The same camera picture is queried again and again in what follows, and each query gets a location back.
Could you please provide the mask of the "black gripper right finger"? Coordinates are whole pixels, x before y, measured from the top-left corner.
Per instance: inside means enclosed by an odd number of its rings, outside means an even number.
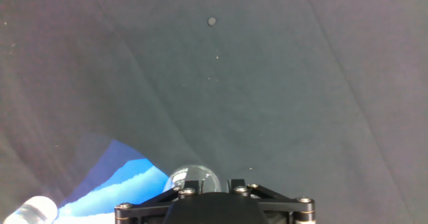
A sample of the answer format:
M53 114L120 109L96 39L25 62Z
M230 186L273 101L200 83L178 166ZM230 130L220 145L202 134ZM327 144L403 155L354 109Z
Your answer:
M229 192L251 199L272 223L315 224L315 201L309 197L286 197L243 179L231 179Z

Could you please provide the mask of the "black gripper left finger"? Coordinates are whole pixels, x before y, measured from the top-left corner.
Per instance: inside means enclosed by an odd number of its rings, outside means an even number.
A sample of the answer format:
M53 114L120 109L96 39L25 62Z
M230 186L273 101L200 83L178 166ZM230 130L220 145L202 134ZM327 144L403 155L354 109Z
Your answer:
M115 224L138 224L153 216L165 216L175 201L198 195L200 181L185 181L182 187L173 187L141 204L121 203L114 208Z

